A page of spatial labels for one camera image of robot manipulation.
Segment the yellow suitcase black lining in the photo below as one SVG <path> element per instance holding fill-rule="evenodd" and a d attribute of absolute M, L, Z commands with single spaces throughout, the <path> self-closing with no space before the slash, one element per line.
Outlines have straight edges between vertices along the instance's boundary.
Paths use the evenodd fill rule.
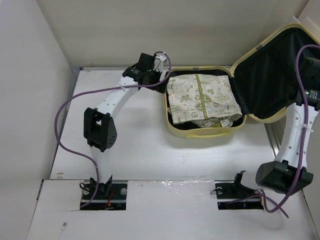
<path fill-rule="evenodd" d="M 303 46 L 319 43 L 301 24 L 292 23 L 271 34 L 238 59 L 231 68 L 219 65 L 174 68 L 170 77 L 195 74 L 228 76 L 242 117 L 231 127 L 200 128 L 191 122 L 174 124 L 172 114 L 178 108 L 175 106 L 170 110 L 170 92 L 166 91 L 163 101 L 169 131 L 180 138 L 204 139 L 236 132 L 245 125 L 248 116 L 261 123 L 278 121 L 285 116 L 286 107 L 295 100 L 298 93 L 295 73 L 297 53 Z"/>

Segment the cream cartoon print cloth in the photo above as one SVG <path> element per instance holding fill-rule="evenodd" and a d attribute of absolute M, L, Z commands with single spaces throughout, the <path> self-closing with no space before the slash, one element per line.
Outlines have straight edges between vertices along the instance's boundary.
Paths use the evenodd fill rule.
<path fill-rule="evenodd" d="M 168 103 L 173 124 L 229 128 L 243 117 L 228 75 L 183 74 L 169 78 Z"/>

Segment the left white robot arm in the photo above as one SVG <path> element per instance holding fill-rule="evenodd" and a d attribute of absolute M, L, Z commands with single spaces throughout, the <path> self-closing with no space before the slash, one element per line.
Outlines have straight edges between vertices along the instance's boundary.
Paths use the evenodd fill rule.
<path fill-rule="evenodd" d="M 153 55 L 142 53 L 134 65 L 128 67 L 114 90 L 95 108 L 84 111 L 83 135 L 91 148 L 92 158 L 98 165 L 97 180 L 90 179 L 95 194 L 107 198 L 111 194 L 112 174 L 108 164 L 108 149 L 117 140 L 115 118 L 126 102 L 141 88 L 163 93 L 166 77 L 164 64 L 169 63 L 168 56 L 161 51 Z"/>

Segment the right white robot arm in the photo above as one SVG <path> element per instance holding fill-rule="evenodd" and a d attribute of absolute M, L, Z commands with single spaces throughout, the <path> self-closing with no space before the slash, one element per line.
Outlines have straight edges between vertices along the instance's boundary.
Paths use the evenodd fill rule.
<path fill-rule="evenodd" d="M 312 181 L 314 175 L 307 172 L 306 151 L 312 125 L 320 110 L 320 60 L 304 57 L 300 67 L 300 76 L 308 103 L 308 130 L 306 131 L 303 151 L 300 153 L 302 127 L 305 108 L 301 93 L 298 92 L 295 102 L 286 108 L 286 123 L 282 142 L 274 161 L 263 163 L 257 170 L 255 182 L 258 186 L 287 194 L 298 169 L 299 157 L 302 165 L 298 181 L 292 194 L 302 190 Z"/>

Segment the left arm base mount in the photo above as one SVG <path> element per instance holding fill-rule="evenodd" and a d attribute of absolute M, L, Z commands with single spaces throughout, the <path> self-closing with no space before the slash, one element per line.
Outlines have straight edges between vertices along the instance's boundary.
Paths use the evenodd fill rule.
<path fill-rule="evenodd" d="M 79 184 L 82 190 L 80 210 L 83 211 L 125 211 L 127 206 L 128 182 L 113 180 L 100 183 L 93 200 L 97 182 L 91 177 L 89 181 Z"/>

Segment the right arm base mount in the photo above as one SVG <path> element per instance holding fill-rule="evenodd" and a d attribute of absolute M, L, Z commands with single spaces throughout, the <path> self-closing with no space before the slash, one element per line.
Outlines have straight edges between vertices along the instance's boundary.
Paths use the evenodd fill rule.
<path fill-rule="evenodd" d="M 234 180 L 216 180 L 210 194 L 217 199 L 218 210 L 263 210 L 261 197 L 241 181 L 246 171 L 238 172 Z"/>

